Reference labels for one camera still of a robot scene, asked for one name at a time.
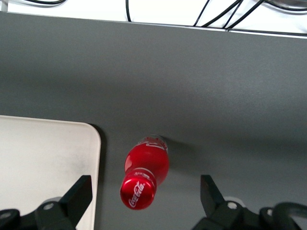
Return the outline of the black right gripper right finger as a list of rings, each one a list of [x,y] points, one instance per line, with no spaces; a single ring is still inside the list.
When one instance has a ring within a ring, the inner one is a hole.
[[[210,175],[201,176],[201,204],[205,217],[195,230],[249,230],[244,208],[236,201],[226,201]]]

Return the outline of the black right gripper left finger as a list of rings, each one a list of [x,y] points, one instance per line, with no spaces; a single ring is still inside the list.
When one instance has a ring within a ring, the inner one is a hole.
[[[59,201],[43,203],[35,211],[39,230],[75,230],[93,198],[92,178],[81,176]]]

